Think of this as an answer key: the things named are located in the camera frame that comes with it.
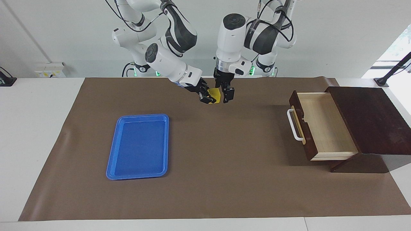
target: drawer handle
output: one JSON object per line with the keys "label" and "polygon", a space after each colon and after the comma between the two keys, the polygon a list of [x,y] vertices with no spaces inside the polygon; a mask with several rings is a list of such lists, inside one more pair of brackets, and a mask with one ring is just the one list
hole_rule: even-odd
{"label": "drawer handle", "polygon": [[[296,122],[297,122],[298,132],[300,133],[300,135],[301,135],[302,137],[298,137],[298,135],[297,135],[297,131],[296,131],[296,129],[294,128],[293,119],[291,118],[291,114],[290,114],[291,112],[293,113],[294,119],[295,119]],[[304,134],[303,134],[303,132],[302,132],[302,128],[301,128],[300,122],[298,121],[297,114],[296,114],[296,111],[295,111],[295,109],[294,109],[294,106],[292,106],[292,109],[288,109],[288,111],[287,111],[287,117],[288,117],[288,121],[290,122],[290,127],[291,127],[291,130],[293,131],[294,138],[295,138],[297,141],[302,141],[302,144],[305,144],[305,142],[306,142],[306,141],[305,141],[305,137],[304,137]]]}

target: white table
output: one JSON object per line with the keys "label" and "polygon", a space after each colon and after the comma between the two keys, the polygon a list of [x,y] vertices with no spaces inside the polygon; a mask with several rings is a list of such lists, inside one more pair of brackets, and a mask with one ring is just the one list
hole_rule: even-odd
{"label": "white table", "polygon": [[[411,215],[243,219],[74,220],[17,222],[84,78],[18,79],[0,88],[0,230],[410,230]],[[338,79],[341,86],[376,87],[371,79]],[[411,115],[384,89],[404,119]],[[391,172],[411,204],[411,164]]]}

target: brown paper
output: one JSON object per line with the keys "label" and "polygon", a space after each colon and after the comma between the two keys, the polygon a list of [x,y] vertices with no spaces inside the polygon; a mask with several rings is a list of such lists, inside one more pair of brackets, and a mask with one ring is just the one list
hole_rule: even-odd
{"label": "brown paper", "polygon": [[[294,140],[292,91],[323,92],[334,79],[232,85],[234,100],[206,105],[167,79],[86,79],[19,220],[411,214],[389,173],[330,173]],[[152,113],[170,117],[166,175],[107,179],[117,119]]]}

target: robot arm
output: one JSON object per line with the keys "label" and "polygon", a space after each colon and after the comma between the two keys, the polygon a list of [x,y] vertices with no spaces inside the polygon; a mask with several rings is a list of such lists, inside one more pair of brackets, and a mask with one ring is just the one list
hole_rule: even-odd
{"label": "robot arm", "polygon": [[274,24],[259,18],[245,18],[239,14],[224,17],[218,34],[217,63],[214,71],[216,87],[221,86],[224,103],[234,97],[234,88],[230,86],[234,75],[245,76],[251,68],[251,62],[241,56],[243,46],[260,55],[256,60],[256,72],[268,76],[273,71],[277,44],[281,43],[281,47],[289,48],[295,43],[295,36],[291,36],[291,39],[285,39],[283,36],[277,38],[278,34],[283,33],[282,29],[291,30],[287,25],[288,21],[285,20],[286,15],[288,18],[291,17],[295,1],[286,0],[282,5],[279,0],[263,0],[274,11]]}
{"label": "robot arm", "polygon": [[[140,72],[152,67],[178,86],[196,92],[201,102],[216,102],[208,93],[207,83],[201,78],[202,71],[178,59],[196,45],[197,32],[171,0],[116,0],[116,3],[131,30],[127,27],[115,29],[113,40],[132,53]],[[146,47],[140,42],[153,38],[156,29],[148,27],[149,23],[141,12],[158,8],[168,17],[170,25],[164,36]]]}
{"label": "robot arm", "polygon": [[197,32],[170,0],[161,0],[160,9],[169,19],[164,36],[151,44],[145,52],[149,65],[170,81],[190,92],[196,92],[203,103],[214,103],[208,85],[201,77],[203,71],[187,65],[180,57],[197,43]]}
{"label": "robot arm", "polygon": [[152,75],[152,73],[147,73],[150,66],[144,58],[147,46],[141,44],[141,42],[155,37],[157,34],[156,27],[154,25],[149,26],[150,22],[145,18],[144,14],[141,11],[133,9],[128,1],[116,0],[115,3],[128,26],[116,28],[112,32],[111,36],[114,43],[130,51],[134,61],[134,69],[136,73],[139,73],[139,76]]}

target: power outlet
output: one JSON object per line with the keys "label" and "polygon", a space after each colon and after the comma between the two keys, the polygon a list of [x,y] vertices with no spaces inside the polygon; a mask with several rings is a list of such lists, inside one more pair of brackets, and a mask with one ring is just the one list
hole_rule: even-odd
{"label": "power outlet", "polygon": [[38,78],[66,78],[63,69],[64,64],[62,62],[52,62],[37,64],[35,72]]}

